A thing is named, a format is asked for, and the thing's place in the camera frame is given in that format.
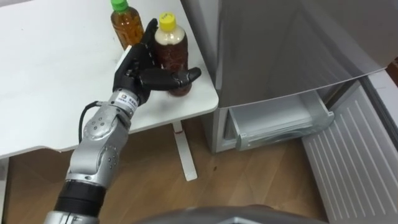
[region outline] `refrigerator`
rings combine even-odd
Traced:
[[[398,220],[397,0],[182,0],[212,152],[301,138],[330,223]]]

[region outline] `robotic arm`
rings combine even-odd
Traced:
[[[45,224],[98,224],[137,107],[148,100],[151,90],[184,87],[201,75],[199,68],[181,72],[160,69],[154,58],[156,30],[157,21],[153,19],[141,42],[126,50],[127,55],[115,73],[111,98],[95,102],[100,108],[84,127],[63,189]]]

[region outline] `wooden floor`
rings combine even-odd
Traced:
[[[326,220],[299,141],[212,155],[200,120],[189,119],[184,127],[199,178],[185,181],[171,125],[133,134],[101,223],[130,224],[177,208],[250,204]],[[6,224],[43,222],[63,185],[70,155],[43,149],[11,159]]]

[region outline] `brown liquid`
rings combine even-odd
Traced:
[[[111,21],[124,50],[129,45],[133,46],[141,41],[144,28],[136,9],[128,7],[123,12],[114,11]]]
[[[175,45],[161,45],[156,43],[156,56],[159,63],[164,69],[173,72],[188,70],[188,39],[185,35],[184,39]],[[185,96],[191,90],[192,85],[170,90],[173,96]]]

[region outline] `open refrigerator drawer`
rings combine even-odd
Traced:
[[[299,138],[327,128],[334,114],[315,91],[230,108],[224,140],[237,150]]]

